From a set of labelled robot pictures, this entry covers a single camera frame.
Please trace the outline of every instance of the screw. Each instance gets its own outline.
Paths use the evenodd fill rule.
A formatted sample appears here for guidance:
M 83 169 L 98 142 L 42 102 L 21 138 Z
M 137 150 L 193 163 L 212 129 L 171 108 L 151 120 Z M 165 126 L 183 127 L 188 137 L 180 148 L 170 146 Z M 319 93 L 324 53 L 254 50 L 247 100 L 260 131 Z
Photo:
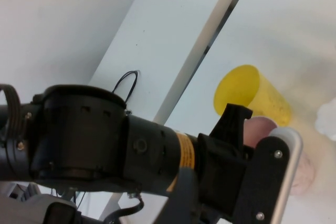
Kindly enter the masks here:
M 23 142 L 18 142 L 16 147 L 19 151 L 22 151 L 25 148 L 25 144 Z
M 275 158 L 282 158 L 282 151 L 275 151 L 274 152 L 274 157 Z
M 256 219 L 257 220 L 264 220 L 265 219 L 264 213 L 262 213 L 262 212 L 257 213 Z
M 28 112 L 26 115 L 25 115 L 25 119 L 30 119 L 31 118 L 31 113 Z
M 133 150 L 137 154 L 143 154 L 147 151 L 147 142 L 146 140 L 140 138 L 134 141 L 133 143 Z

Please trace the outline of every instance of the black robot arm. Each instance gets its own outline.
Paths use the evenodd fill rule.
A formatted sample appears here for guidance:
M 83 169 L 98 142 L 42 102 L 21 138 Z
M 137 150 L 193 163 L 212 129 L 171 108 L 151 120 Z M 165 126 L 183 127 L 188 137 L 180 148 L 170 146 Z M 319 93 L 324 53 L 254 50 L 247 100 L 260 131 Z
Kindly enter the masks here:
M 30 104 L 0 89 L 0 180 L 168 196 L 157 224 L 271 223 L 290 151 L 274 136 L 244 146 L 252 111 L 243 106 L 228 104 L 210 136 L 194 137 L 126 115 L 121 98 L 98 88 L 53 86 Z

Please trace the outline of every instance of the white surface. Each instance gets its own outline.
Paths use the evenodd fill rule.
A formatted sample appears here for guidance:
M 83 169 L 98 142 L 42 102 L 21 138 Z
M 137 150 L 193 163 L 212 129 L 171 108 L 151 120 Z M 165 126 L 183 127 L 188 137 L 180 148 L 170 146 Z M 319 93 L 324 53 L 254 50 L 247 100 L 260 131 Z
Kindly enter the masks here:
M 128 103 L 137 116 L 164 123 L 231 0 L 135 0 L 90 85 L 112 90 L 141 71 Z M 134 77 L 117 94 L 124 99 Z
M 21 101 L 88 84 L 132 0 L 0 0 L 0 82 Z
M 289 198 L 285 224 L 336 222 L 335 146 L 314 129 L 318 108 L 336 96 L 335 42 L 336 0 L 240 0 L 166 123 L 210 133 L 218 83 L 238 65 L 255 65 L 291 104 L 290 126 L 317 170 L 308 192 Z
M 321 134 L 336 141 L 336 99 L 323 104 L 317 113 L 315 128 Z

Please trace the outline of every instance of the black wire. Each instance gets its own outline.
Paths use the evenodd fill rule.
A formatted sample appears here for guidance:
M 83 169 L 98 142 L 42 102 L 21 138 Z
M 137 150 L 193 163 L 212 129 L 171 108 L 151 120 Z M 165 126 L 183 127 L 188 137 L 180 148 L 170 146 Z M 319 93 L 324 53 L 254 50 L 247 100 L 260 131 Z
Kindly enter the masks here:
M 136 212 L 139 212 L 143 208 L 144 203 L 142 201 L 141 196 L 139 196 L 137 199 L 139 200 L 140 203 L 137 204 L 135 207 L 119 209 L 117 211 L 112 212 L 105 218 L 103 224 L 110 224 L 118 220 L 120 217 L 132 215 L 135 214 Z
M 117 84 L 115 85 L 114 89 L 112 90 L 112 94 L 114 94 L 115 90 L 117 89 L 117 87 L 119 86 L 119 84 L 127 77 L 127 76 L 130 76 L 131 74 L 134 74 L 135 75 L 135 79 L 134 79 L 134 82 L 133 82 L 133 85 L 131 87 L 131 90 L 130 92 L 128 93 L 127 95 L 127 98 L 125 100 L 125 103 L 127 103 L 128 99 L 131 97 L 132 93 L 133 93 L 133 90 L 135 88 L 135 85 L 136 85 L 136 82 L 138 80 L 138 73 L 140 71 L 139 70 L 133 70 L 133 71 L 128 71 L 127 73 L 125 73 L 120 79 L 119 81 L 117 82 Z
M 74 191 L 74 192 L 73 192 L 73 203 L 75 203 L 75 205 L 76 205 L 76 198 L 77 198 L 77 197 L 76 197 L 76 191 Z
M 23 191 L 24 193 L 26 192 L 25 190 L 22 189 L 22 187 L 20 187 L 19 184 L 16 184 L 18 188 L 20 188 L 21 191 Z
M 83 194 L 83 196 L 82 196 L 82 199 L 80 200 L 79 205 L 78 205 L 78 207 L 77 207 L 77 210 L 78 210 L 80 204 L 82 204 L 82 201 L 83 201 L 83 199 L 84 199 L 85 194 L 86 194 L 86 192 L 84 192 L 84 194 Z

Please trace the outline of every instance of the yellow cup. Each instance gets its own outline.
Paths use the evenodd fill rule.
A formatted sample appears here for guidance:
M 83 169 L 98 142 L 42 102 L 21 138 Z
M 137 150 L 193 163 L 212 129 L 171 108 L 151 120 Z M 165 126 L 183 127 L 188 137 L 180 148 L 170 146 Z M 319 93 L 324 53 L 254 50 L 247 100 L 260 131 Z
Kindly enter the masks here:
M 288 125 L 290 106 L 273 85 L 251 65 L 242 65 L 229 72 L 219 83 L 214 107 L 222 115 L 226 104 L 238 104 L 253 110 L 253 116 L 263 115 L 279 126 Z

